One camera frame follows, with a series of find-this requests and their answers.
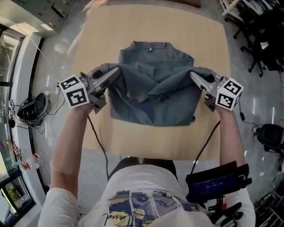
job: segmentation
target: floor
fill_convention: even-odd
[[[84,23],[91,11],[92,4],[95,4],[95,7],[129,3],[161,5],[193,12],[222,23],[225,27],[229,46],[231,76],[245,87],[241,108],[246,116],[246,121],[256,124],[274,122],[274,124],[284,126],[284,122],[280,119],[280,117],[283,116],[284,92],[282,92],[278,73],[266,70],[263,78],[259,78],[257,68],[255,68],[252,73],[249,73],[247,69],[252,62],[252,57],[240,51],[240,47],[246,44],[243,35],[240,34],[236,40],[233,39],[233,34],[237,31],[237,28],[231,23],[224,21],[221,15],[223,10],[218,0],[201,0],[201,2],[202,7],[197,9],[163,0],[77,1],[62,31],[58,35],[46,39],[43,43],[42,52],[49,59],[49,62],[42,55],[39,57],[35,73],[33,95],[36,96],[40,92],[49,94],[52,109],[55,110],[56,83],[59,79],[62,80],[71,75],[78,41]],[[62,103],[63,97],[59,96],[57,107]],[[63,105],[54,118],[53,116],[47,116],[44,121],[44,132],[44,128],[40,128],[39,131],[33,131],[35,150],[45,156],[45,163],[40,171],[46,185],[50,183],[50,160],[52,159],[57,139],[64,125],[64,116],[67,110],[67,105]],[[252,125],[241,121],[238,108],[235,108],[235,113],[245,147],[246,163],[250,166],[250,177],[253,181],[253,184],[248,186],[248,191],[251,200],[255,202],[265,195],[269,189],[273,188],[274,184],[281,180],[283,176],[278,173],[280,165],[278,157],[274,154],[264,152],[263,146],[252,138]],[[110,172],[120,161],[120,157],[108,155],[108,159]],[[189,174],[193,162],[176,161],[175,164],[179,184],[183,192],[187,194],[185,176]],[[218,161],[199,162],[195,171],[198,172],[210,169],[218,165]],[[81,195],[79,196],[79,204],[81,205],[82,213],[92,209],[93,205],[100,199],[106,183],[107,178],[103,153],[84,149],[79,176],[79,191]]]

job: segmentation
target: black chair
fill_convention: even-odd
[[[284,157],[284,143],[283,140],[284,129],[278,125],[265,124],[260,128],[253,128],[254,133],[257,135],[257,139],[264,145],[266,152],[278,153],[281,157]]]
[[[248,71],[252,72],[257,63],[260,70],[259,76],[262,77],[263,69],[266,69],[261,66],[262,62],[268,67],[268,70],[283,72],[283,68],[281,67],[281,64],[284,63],[283,12],[278,8],[271,11],[267,10],[260,16],[251,14],[248,9],[245,9],[244,12],[240,13],[243,23],[233,37],[236,38],[237,34],[243,31],[248,41],[248,47],[251,47],[251,49],[245,46],[241,47],[241,51],[246,51],[253,57],[253,63]],[[255,37],[253,43],[249,39],[250,35]]]

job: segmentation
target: blue screen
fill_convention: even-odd
[[[235,174],[229,174],[213,180],[204,181],[192,185],[193,189],[201,196],[216,194],[224,190],[237,187]]]

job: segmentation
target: graphic print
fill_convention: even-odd
[[[71,106],[87,102],[86,95],[83,88],[79,88],[66,93]]]
[[[69,78],[68,80],[61,82],[60,85],[62,86],[63,90],[66,90],[66,89],[74,86],[77,83],[79,83],[78,78],[73,76],[73,77]]]
[[[199,211],[198,205],[174,197],[167,191],[120,191],[109,200],[109,213],[103,215],[104,226],[111,222],[117,227],[148,227],[159,217],[178,208]]]
[[[233,93],[234,95],[238,94],[241,90],[241,87],[235,84],[233,81],[228,82],[225,86],[225,89]]]
[[[219,94],[218,104],[220,104],[221,106],[225,106],[230,109],[232,107],[233,101],[233,98],[224,94]]]

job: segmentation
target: white t-shirt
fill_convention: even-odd
[[[254,227],[255,213],[246,189],[228,194],[227,207],[242,202],[238,226]],[[210,227],[208,216],[186,201],[175,176],[154,165],[136,165],[117,171],[102,198],[78,220],[75,196],[62,188],[47,193],[39,227]]]

